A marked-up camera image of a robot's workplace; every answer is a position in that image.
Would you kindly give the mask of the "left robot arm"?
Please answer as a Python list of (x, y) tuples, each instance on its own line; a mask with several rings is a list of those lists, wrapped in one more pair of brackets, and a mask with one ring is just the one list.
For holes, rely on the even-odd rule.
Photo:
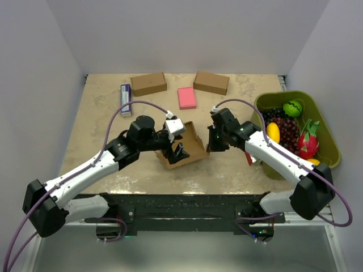
[(170, 164), (189, 157), (184, 146), (175, 141), (186, 131), (181, 119), (167, 118), (160, 131), (150, 116), (139, 116), (129, 129), (107, 143), (93, 158), (72, 171), (41, 183), (33, 180), (26, 188), (23, 211), (41, 237), (49, 237), (65, 224), (80, 219), (100, 218), (112, 222), (117, 217), (117, 204), (106, 194), (76, 199), (97, 181), (137, 161), (141, 152), (160, 151)]

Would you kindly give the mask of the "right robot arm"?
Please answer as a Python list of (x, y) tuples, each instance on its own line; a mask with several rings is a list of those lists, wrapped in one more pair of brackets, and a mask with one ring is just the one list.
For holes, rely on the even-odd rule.
[(266, 192), (245, 208), (245, 220), (254, 218), (266, 222), (273, 214), (295, 212), (304, 219), (314, 219), (335, 197), (331, 189), (331, 169), (324, 163), (314, 165), (265, 137), (261, 128), (250, 121), (240, 124), (229, 109), (211, 112), (213, 124), (208, 127), (210, 152), (223, 152), (236, 147), (267, 163), (293, 190), (279, 193)]

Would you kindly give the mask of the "brown cardboard box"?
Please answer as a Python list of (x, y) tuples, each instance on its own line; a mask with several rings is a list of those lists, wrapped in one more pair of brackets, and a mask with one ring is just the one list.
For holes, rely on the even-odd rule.
[(156, 151), (156, 157), (167, 169), (174, 169), (177, 167), (181, 167), (186, 164), (190, 164), (196, 162), (201, 159), (205, 159), (209, 156), (209, 153), (206, 151), (202, 139), (199, 137), (194, 123), (192, 121), (188, 121), (185, 123), (186, 131), (181, 135), (183, 138), (179, 141), (176, 141), (173, 144), (173, 148), (175, 148), (178, 143), (182, 143), (184, 147), (184, 151), (189, 154), (189, 157), (183, 159), (176, 164), (170, 164), (167, 159), (165, 159), (160, 151)]

